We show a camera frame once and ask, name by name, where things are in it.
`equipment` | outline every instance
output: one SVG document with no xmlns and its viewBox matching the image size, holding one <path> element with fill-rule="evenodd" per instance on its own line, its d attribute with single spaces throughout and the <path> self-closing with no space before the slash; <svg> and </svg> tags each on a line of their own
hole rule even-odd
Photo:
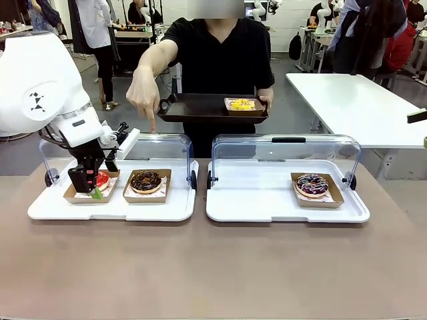
<svg viewBox="0 0 427 320">
<path fill-rule="evenodd" d="M 316 33 L 325 33 L 325 17 L 331 14 L 331 9 L 329 8 L 328 0 L 322 0 L 320 3 L 322 4 L 322 8 L 318 11 L 319 24 Z"/>
<path fill-rule="evenodd" d="M 255 21 L 261 21 L 261 16 L 267 13 L 266 8 L 264 8 L 261 4 L 261 0 L 254 1 L 255 9 L 252 10 L 252 17 L 254 17 Z"/>
<path fill-rule="evenodd" d="M 282 6 L 283 0 L 270 0 L 268 5 L 268 12 L 272 15 L 276 14 L 276 11 Z"/>
<path fill-rule="evenodd" d="M 113 131 L 99 122 L 73 59 L 52 33 L 8 38 L 0 74 L 7 79 L 0 90 L 0 130 L 39 131 L 42 139 L 68 150 L 77 159 L 77 166 L 68 170 L 76 191 L 99 195 L 99 167 L 105 160 L 109 171 L 117 172 L 116 153 L 124 158 L 139 130 L 126 133 L 128 126 L 122 123 Z"/>
</svg>

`black tray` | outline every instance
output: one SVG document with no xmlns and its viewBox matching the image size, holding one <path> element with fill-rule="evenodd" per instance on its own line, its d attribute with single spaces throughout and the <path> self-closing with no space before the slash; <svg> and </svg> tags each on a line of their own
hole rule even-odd
<svg viewBox="0 0 427 320">
<path fill-rule="evenodd" d="M 198 123 L 245 123 L 264 122 L 268 118 L 267 109 L 261 117 L 236 117 L 228 115 L 225 98 L 256 98 L 253 95 L 199 95 L 193 93 L 174 93 L 160 101 L 157 115 L 165 122 Z"/>
</svg>

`hand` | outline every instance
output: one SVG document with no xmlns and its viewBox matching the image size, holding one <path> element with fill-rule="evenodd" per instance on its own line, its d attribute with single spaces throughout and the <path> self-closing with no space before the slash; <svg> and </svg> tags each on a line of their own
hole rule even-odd
<svg viewBox="0 0 427 320">
<path fill-rule="evenodd" d="M 141 66 L 133 72 L 126 99 L 138 109 L 140 116 L 147 116 L 151 123 L 151 133 L 155 133 L 154 113 L 159 109 L 160 94 L 153 71 L 149 67 Z"/>
<path fill-rule="evenodd" d="M 41 7 L 40 7 L 40 5 L 39 5 L 38 3 L 34 3 L 34 4 L 33 4 L 33 8 L 34 8 L 34 10 L 36 10 L 38 13 L 42 13 L 42 14 L 43 14 L 43 12 L 42 12 L 42 10 L 41 10 Z"/>
<path fill-rule="evenodd" d="M 272 108 L 273 104 L 272 99 L 270 97 L 267 97 L 266 95 L 262 95 L 260 96 L 260 100 L 267 103 L 267 112 L 270 112 L 270 109 Z"/>
</svg>

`black t-shirt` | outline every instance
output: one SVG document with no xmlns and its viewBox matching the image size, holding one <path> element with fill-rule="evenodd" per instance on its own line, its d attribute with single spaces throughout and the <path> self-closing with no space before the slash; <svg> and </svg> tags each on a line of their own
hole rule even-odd
<svg viewBox="0 0 427 320">
<path fill-rule="evenodd" d="M 207 30 L 203 19 L 180 18 L 162 40 L 178 46 L 184 93 L 253 95 L 256 89 L 274 84 L 270 67 L 271 44 L 266 27 L 257 21 L 239 19 L 230 36 L 220 43 Z"/>
<path fill-rule="evenodd" d="M 409 1 L 408 9 L 406 10 L 406 15 L 408 16 L 409 22 L 416 24 L 424 20 L 424 8 L 421 4 L 413 4 L 412 1 Z"/>
<path fill-rule="evenodd" d="M 334 13 L 334 6 L 331 3 L 329 4 L 329 8 L 331 9 L 331 14 L 325 17 L 326 22 L 331 21 L 335 17 L 335 15 L 337 15 L 337 13 Z M 310 17 L 316 17 L 316 25 L 319 24 L 318 11 L 320 9 L 322 9 L 322 4 L 318 3 L 314 6 L 312 12 L 310 13 Z"/>
</svg>

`chocolate donut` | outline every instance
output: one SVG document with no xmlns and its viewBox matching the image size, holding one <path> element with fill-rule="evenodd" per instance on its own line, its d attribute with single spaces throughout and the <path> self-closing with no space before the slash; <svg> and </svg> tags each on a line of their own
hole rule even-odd
<svg viewBox="0 0 427 320">
<path fill-rule="evenodd" d="M 328 182 L 319 175 L 307 174 L 298 177 L 298 191 L 311 198 L 322 197 L 328 190 Z"/>
<path fill-rule="evenodd" d="M 161 178 L 154 171 L 141 171 L 135 174 L 131 179 L 131 188 L 136 193 L 148 194 L 159 189 Z"/>
</svg>

